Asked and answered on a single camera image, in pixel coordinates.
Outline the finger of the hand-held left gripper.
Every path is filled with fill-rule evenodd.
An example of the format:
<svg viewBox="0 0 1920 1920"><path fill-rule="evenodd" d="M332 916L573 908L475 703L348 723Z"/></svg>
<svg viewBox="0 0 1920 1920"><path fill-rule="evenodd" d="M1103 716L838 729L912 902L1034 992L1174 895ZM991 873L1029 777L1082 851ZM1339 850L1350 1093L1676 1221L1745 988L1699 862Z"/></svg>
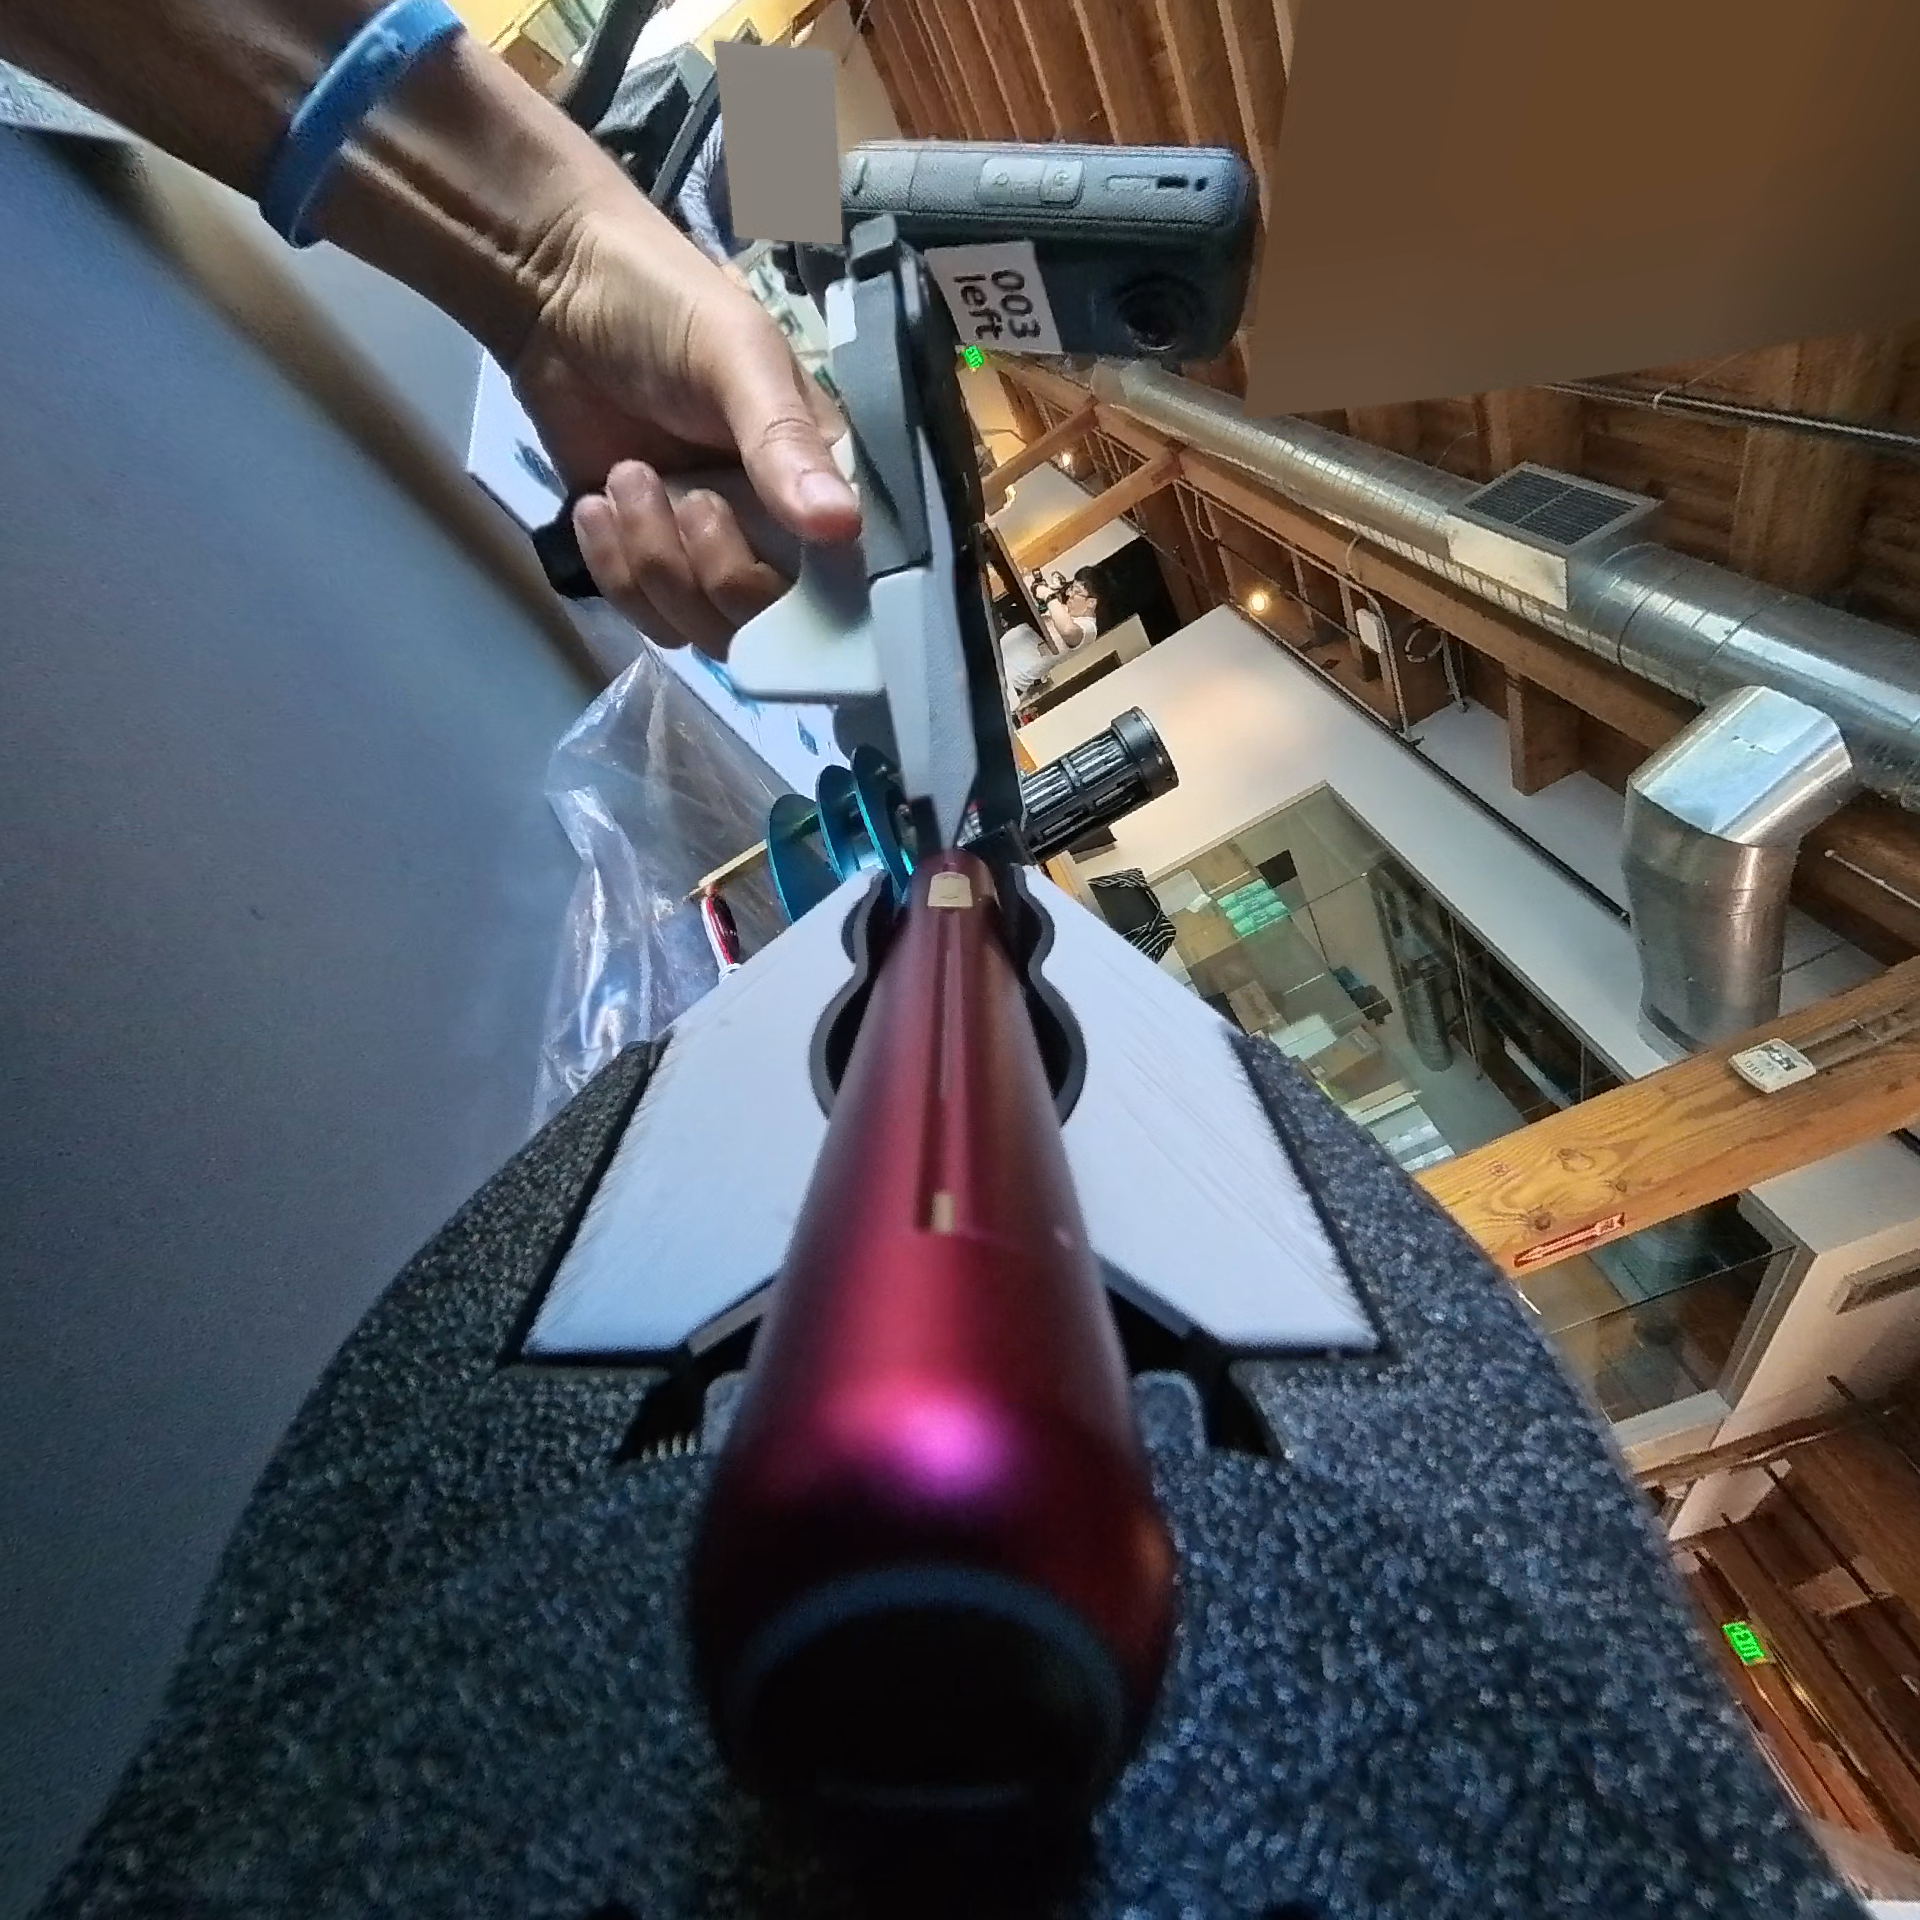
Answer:
<svg viewBox="0 0 1920 1920"><path fill-rule="evenodd" d="M956 845L980 773L956 548L934 453L915 451L928 558L874 584L874 638L903 798L926 845Z"/></svg>
<svg viewBox="0 0 1920 1920"><path fill-rule="evenodd" d="M1018 770L1006 707L999 626L996 617L996 571L990 538L991 507L986 504L987 477L996 467L999 441L1011 431L993 399L987 412L978 408L978 376L956 377L956 418L970 438L972 498L966 505L963 578L959 607L968 634L968 673L972 705L972 741L975 776L972 784L972 828L968 843L987 859L1008 859L1018 826Z"/></svg>

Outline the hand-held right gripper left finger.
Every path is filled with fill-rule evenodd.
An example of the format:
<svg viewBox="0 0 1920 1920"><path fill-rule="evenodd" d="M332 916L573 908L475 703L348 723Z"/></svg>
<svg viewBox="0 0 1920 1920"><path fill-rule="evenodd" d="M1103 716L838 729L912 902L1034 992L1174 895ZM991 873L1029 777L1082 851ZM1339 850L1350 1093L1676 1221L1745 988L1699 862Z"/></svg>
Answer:
<svg viewBox="0 0 1920 1920"><path fill-rule="evenodd" d="M855 980L848 879L671 1024L521 1340L524 1357L680 1357L776 1278L828 1129L815 1032Z"/></svg>

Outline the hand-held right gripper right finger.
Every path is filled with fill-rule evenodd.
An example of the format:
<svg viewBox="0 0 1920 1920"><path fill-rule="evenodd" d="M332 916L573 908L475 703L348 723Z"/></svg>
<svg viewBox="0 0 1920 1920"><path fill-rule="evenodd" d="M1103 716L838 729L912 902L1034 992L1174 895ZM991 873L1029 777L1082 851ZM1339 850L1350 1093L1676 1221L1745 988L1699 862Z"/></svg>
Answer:
<svg viewBox="0 0 1920 1920"><path fill-rule="evenodd" d="M1233 1351L1375 1351L1238 1028L1061 888L1026 895L1048 929L1037 977L1083 1056L1061 1137L1096 1260Z"/></svg>

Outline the red electric screwdriver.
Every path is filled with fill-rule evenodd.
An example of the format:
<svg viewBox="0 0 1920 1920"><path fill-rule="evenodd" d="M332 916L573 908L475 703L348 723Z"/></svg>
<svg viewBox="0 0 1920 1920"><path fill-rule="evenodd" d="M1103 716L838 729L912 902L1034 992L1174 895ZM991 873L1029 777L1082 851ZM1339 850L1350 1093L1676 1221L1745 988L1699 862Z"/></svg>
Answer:
<svg viewBox="0 0 1920 1920"><path fill-rule="evenodd" d="M884 942L688 1564L732 1774L820 1822L1082 1825L1156 1705L1178 1553L980 856Z"/></svg>

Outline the person's left forearm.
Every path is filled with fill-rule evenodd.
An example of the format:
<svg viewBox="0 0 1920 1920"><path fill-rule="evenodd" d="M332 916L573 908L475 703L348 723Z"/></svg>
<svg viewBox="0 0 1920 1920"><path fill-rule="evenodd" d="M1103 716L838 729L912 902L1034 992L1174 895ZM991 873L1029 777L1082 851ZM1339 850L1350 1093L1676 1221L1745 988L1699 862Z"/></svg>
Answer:
<svg viewBox="0 0 1920 1920"><path fill-rule="evenodd" d="M3 60L181 164L257 192L293 108L381 4L3 4ZM595 149L465 26L373 108L316 201L327 242L510 362L539 239Z"/></svg>

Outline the person's left hand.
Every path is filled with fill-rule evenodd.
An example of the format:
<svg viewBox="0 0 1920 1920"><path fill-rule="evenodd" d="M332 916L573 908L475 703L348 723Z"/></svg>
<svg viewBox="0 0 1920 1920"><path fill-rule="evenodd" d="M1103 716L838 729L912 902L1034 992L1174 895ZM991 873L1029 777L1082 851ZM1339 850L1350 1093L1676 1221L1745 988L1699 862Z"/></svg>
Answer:
<svg viewBox="0 0 1920 1920"><path fill-rule="evenodd" d="M650 204L576 204L533 252L539 315L512 385L571 496L597 595L660 647L724 660L791 587L700 473L738 471L763 526L860 530L838 413L761 305Z"/></svg>

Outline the black screwdriver bit holder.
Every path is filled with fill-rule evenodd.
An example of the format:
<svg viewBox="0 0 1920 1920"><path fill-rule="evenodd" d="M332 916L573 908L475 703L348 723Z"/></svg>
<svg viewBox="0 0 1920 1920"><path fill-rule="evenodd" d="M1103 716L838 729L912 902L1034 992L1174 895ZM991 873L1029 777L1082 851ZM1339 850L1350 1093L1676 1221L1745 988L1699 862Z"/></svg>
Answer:
<svg viewBox="0 0 1920 1920"><path fill-rule="evenodd" d="M1020 773L1020 838L1041 863L1107 831L1174 791L1179 770L1142 707L1126 707L1102 732Z"/></svg>

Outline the striped cloth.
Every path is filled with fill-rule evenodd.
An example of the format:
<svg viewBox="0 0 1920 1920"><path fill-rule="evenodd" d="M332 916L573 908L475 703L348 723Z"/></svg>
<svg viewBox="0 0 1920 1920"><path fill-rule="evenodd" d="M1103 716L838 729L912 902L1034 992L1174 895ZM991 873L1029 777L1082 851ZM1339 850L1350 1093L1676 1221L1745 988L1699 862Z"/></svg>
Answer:
<svg viewBox="0 0 1920 1920"><path fill-rule="evenodd" d="M1178 929L1143 872L1091 875L1087 892L1102 919L1156 966L1178 944Z"/></svg>

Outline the clear plastic bag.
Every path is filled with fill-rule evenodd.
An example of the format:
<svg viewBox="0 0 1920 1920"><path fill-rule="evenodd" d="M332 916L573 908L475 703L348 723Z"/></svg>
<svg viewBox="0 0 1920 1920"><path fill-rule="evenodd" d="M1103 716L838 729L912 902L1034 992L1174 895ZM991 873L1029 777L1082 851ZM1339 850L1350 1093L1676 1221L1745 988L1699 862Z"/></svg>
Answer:
<svg viewBox="0 0 1920 1920"><path fill-rule="evenodd" d="M539 1014L530 1132L718 983L692 892L785 782L643 646L560 738L543 795L577 859Z"/></svg>

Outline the printed instruction sheet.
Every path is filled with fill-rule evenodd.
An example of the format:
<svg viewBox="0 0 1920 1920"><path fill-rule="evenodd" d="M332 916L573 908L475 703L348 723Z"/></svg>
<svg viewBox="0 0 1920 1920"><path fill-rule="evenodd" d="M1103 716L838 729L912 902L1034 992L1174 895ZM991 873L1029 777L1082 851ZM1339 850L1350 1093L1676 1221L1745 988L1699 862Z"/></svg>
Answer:
<svg viewBox="0 0 1920 1920"><path fill-rule="evenodd" d="M480 352L465 470L521 527L535 530L562 514L564 484L503 368ZM600 599L564 599L594 663L611 682L634 660L673 676L692 698L746 743L787 787L813 793L820 771L848 764L838 746L833 709L826 703L744 698L729 671L696 647L658 647Z"/></svg>

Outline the blue wristband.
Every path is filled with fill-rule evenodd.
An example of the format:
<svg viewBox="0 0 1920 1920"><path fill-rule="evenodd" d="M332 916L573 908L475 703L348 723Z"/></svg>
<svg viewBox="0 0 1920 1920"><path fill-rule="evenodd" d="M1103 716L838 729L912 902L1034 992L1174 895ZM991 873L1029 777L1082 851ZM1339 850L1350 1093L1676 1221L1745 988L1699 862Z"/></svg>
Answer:
<svg viewBox="0 0 1920 1920"><path fill-rule="evenodd" d="M334 51L299 96L255 192L257 211L280 239L296 249L316 244L311 211L362 124L462 30L445 2L388 2Z"/></svg>

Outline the wooden support post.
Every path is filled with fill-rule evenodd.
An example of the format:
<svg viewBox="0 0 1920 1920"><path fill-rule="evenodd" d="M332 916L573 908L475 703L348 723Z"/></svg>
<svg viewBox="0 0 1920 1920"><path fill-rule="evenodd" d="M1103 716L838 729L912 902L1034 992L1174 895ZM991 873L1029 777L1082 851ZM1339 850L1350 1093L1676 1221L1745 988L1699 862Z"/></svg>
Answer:
<svg viewBox="0 0 1920 1920"><path fill-rule="evenodd" d="M1725 1066L1767 1038L1818 1073L1764 1096ZM1414 1181L1507 1275L1757 1187L1917 1118L1917 962L1764 1019L1611 1092L1428 1166Z"/></svg>

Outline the silver ventilation duct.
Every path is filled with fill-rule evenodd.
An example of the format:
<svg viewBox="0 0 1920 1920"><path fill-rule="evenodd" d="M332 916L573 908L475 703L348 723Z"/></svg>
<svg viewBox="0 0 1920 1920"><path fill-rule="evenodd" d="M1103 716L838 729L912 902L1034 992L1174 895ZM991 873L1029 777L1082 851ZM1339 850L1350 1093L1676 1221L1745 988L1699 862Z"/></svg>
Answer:
<svg viewBox="0 0 1920 1920"><path fill-rule="evenodd" d="M1874 795L1916 812L1916 641L1652 535L1638 493L1522 464L1473 485L1306 421L1244 418L1152 366L1098 362L1091 395L1238 493L1325 532L1327 561L1433 627L1541 634L1699 709L1632 773L1621 875L1641 1018L1705 1047L1779 1007L1807 836Z"/></svg>

